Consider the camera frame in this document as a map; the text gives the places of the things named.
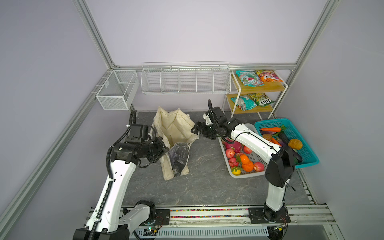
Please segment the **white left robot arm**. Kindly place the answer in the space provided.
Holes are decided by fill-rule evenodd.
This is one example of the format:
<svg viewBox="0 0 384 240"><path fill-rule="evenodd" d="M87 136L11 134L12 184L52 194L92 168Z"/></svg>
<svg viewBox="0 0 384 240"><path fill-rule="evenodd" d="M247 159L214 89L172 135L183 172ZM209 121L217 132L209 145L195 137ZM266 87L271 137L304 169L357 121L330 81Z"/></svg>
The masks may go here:
<svg viewBox="0 0 384 240"><path fill-rule="evenodd" d="M156 129L136 123L136 115L131 111L127 130L107 151L105 186L85 226L75 230L75 240L128 240L141 224L156 220L154 202L139 201L120 223L124 195L136 168L144 167L142 159L153 164L169 151Z"/></svg>

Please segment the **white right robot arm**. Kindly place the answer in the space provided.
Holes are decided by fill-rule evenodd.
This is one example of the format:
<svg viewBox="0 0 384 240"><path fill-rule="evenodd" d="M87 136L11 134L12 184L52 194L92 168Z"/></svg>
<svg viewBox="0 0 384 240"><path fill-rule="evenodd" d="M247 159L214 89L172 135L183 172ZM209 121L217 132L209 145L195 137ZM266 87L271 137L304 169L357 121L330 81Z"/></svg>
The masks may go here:
<svg viewBox="0 0 384 240"><path fill-rule="evenodd" d="M219 107L212 107L211 102L208 104L209 110L203 115L205 121L196 122L191 133L201 134L211 140L220 137L228 143L239 142L261 157L267 164L265 178L269 183L261 218L268 223L281 220L288 224L290 219L285 205L285 193L296 170L293 149L269 142L236 118L227 119Z"/></svg>

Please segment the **cream canvas grocery bag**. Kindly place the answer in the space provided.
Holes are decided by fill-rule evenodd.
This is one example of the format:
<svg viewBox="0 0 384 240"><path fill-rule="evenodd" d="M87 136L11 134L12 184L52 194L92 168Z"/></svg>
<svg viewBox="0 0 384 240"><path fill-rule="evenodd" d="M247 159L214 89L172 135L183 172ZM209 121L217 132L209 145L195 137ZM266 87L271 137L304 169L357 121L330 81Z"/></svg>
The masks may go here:
<svg viewBox="0 0 384 240"><path fill-rule="evenodd" d="M189 174L190 148L199 136L191 133L195 123L180 109L167 112L158 107L152 126L169 151L160 159L165 181Z"/></svg>

